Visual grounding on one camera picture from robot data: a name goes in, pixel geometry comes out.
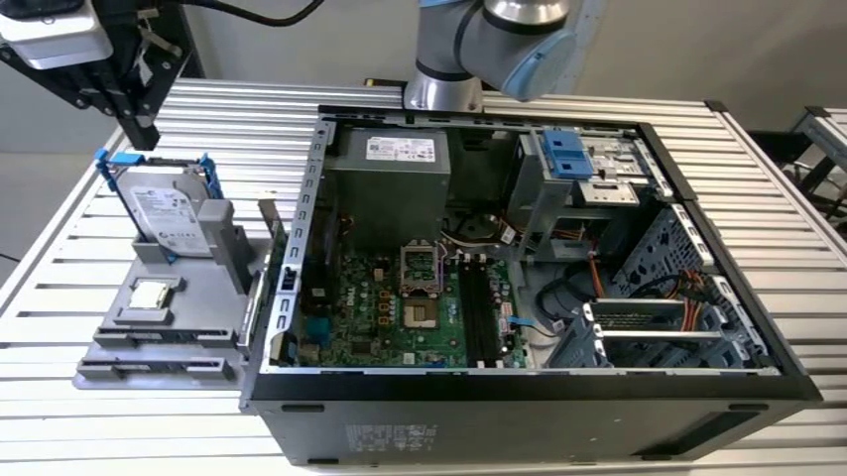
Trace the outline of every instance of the blue plastic latch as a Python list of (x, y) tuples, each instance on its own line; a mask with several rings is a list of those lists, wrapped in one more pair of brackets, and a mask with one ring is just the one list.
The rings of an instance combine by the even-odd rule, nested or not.
[(111, 156), (110, 163), (116, 166), (138, 166), (142, 162), (144, 162), (144, 156), (142, 154), (132, 154), (128, 152), (116, 152), (114, 156)]
[(532, 319), (522, 319), (515, 315), (510, 315), (508, 323), (515, 325), (535, 325), (535, 321)]
[(207, 175), (207, 188), (210, 189), (210, 196), (216, 199), (224, 198), (224, 191), (222, 190), (222, 182), (218, 179), (218, 169), (215, 167), (215, 161), (210, 159), (210, 155), (204, 154), (198, 163), (203, 167), (203, 172)]
[(590, 179), (592, 161), (583, 150), (580, 135), (574, 131), (544, 131), (542, 149), (556, 179)]

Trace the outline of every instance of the cable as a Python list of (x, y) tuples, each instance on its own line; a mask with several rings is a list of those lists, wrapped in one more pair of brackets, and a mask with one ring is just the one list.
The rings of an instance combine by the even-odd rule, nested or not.
[(660, 285), (662, 283), (664, 283), (666, 281), (671, 281), (671, 280), (679, 280), (682, 277), (680, 275), (667, 275), (663, 276), (662, 278), (656, 278), (655, 280), (644, 283), (643, 285), (640, 285), (635, 291), (632, 293), (630, 293), (630, 297), (631, 298), (638, 298), (638, 296), (644, 293), (644, 291), (650, 290), (652, 287), (655, 287), (656, 285)]
[(6, 253), (0, 253), (0, 258), (4, 258), (10, 261), (14, 261), (15, 263), (20, 263), (22, 260), (20, 258), (15, 258), (14, 256), (7, 255)]
[(532, 329), (535, 330), (539, 334), (542, 334), (544, 337), (550, 338), (550, 339), (558, 339), (559, 336), (550, 334), (547, 332), (544, 332), (540, 328), (538, 328), (535, 325), (520, 325), (522, 329)]
[(208, 8), (210, 10), (218, 10), (219, 12), (227, 13), (230, 15), (235, 15), (239, 18), (250, 20), (251, 22), (266, 25), (267, 27), (291, 27), (296, 25), (306, 17), (308, 17), (312, 12), (318, 9), (323, 0), (312, 0), (312, 3), (306, 5), (303, 10), (286, 18), (270, 18), (259, 13), (255, 13), (244, 8), (236, 7), (230, 3), (220, 2), (218, 0), (160, 0), (162, 3), (180, 3), (183, 5), (192, 5), (195, 7)]
[(452, 243), (464, 247), (464, 248), (480, 248), (483, 246), (502, 245), (500, 241), (482, 241), (482, 240), (471, 240), (466, 238), (456, 238), (451, 232), (447, 230), (440, 230), (440, 235), (447, 238)]

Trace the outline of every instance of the sticker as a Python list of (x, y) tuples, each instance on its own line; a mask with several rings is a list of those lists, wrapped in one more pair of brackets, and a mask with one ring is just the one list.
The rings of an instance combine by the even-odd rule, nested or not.
[(506, 225), (506, 230), (503, 230), (500, 235), (500, 241), (507, 245), (511, 245), (512, 241), (515, 241), (515, 229), (508, 225)]
[(435, 162), (434, 139), (372, 137), (368, 139), (368, 161)]
[(135, 186), (131, 193), (159, 244), (178, 255), (210, 254), (188, 195), (150, 186)]
[(436, 424), (348, 424), (347, 443), (354, 452), (431, 451)]

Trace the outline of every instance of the metal slat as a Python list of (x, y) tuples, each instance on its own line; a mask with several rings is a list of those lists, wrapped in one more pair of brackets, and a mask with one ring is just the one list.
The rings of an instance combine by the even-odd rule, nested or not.
[(818, 250), (791, 250), (782, 248), (730, 248), (734, 258), (743, 259), (779, 259), (779, 260), (810, 260), (833, 261), (838, 257), (831, 251)]
[(847, 317), (847, 294), (759, 294), (775, 316)]
[(805, 221), (744, 221), (744, 220), (722, 220), (712, 218), (715, 225), (720, 229), (722, 233), (726, 230), (811, 230), (809, 223)]
[(258, 416), (111, 416), (0, 420), (0, 442), (267, 437)]
[(797, 248), (803, 250), (826, 250), (821, 240), (763, 240), (726, 238), (724, 244), (730, 248)]
[(847, 292), (847, 273), (778, 273), (747, 271), (747, 280), (756, 291), (845, 291)]
[(720, 230), (720, 236), (726, 239), (740, 240), (815, 240), (818, 235), (809, 231), (791, 231), (791, 230), (762, 230), (750, 228), (727, 228)]
[(843, 271), (845, 265), (839, 260), (802, 261), (802, 260), (760, 260), (736, 259), (742, 269), (747, 271), (759, 270), (791, 270), (791, 271)]

